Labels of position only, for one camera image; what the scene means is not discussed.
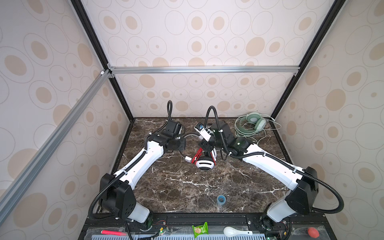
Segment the green headphones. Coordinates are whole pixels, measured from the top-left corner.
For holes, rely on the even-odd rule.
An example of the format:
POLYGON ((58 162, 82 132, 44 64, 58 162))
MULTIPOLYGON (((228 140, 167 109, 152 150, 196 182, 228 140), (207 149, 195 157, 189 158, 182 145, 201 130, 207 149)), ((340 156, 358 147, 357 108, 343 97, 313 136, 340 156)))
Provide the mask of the green headphones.
POLYGON ((248 123, 255 125, 254 130, 256 133, 261 132, 267 123, 267 121, 262 117, 262 115, 257 112, 247 114, 246 120, 248 123))

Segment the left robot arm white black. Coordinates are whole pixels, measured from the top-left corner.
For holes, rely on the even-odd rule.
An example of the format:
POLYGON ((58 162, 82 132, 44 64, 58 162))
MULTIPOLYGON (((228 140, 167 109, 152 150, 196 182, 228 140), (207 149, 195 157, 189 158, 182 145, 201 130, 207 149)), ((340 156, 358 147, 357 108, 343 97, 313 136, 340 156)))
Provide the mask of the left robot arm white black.
POLYGON ((136 221, 149 229, 153 213, 137 203, 133 190, 149 167, 165 153, 183 151, 186 140, 180 122, 172 120, 173 103, 167 103, 168 118, 157 131, 147 135, 142 150, 114 174, 105 174, 100 182, 100 192, 92 201, 88 217, 92 221, 120 218, 136 221))

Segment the white black headphones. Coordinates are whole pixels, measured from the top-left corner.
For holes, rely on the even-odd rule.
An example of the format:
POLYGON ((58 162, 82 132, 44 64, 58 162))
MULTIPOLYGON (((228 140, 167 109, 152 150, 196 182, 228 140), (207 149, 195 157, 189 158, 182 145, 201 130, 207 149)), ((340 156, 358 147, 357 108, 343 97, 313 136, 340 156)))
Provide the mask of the white black headphones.
MULTIPOLYGON (((197 134, 189 133, 182 136, 182 138, 187 137, 199 137, 197 134)), ((182 151, 179 151, 182 157, 186 162, 194 164, 199 170, 209 171, 212 170, 217 164, 217 151, 214 149, 212 152, 204 152, 201 148, 197 150, 197 153, 191 158, 187 155, 184 155, 182 151)))

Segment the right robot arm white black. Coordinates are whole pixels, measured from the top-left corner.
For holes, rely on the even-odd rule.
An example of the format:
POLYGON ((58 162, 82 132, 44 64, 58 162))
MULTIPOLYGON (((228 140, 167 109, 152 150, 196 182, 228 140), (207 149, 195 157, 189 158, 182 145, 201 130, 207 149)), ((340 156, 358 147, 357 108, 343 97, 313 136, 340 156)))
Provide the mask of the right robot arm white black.
POLYGON ((265 228, 271 228, 273 224, 294 214, 308 215, 313 212, 337 214, 344 209, 342 196, 332 186, 318 179, 314 168, 297 167, 266 152, 244 137, 235 137, 230 127, 219 120, 214 106, 208 108, 205 122, 197 125, 197 131, 203 137, 203 145, 209 150, 218 149, 230 158, 251 164, 288 188, 289 191, 282 198, 270 203, 264 210, 261 221, 265 228), (320 186, 336 197, 337 207, 331 210, 314 207, 320 186))

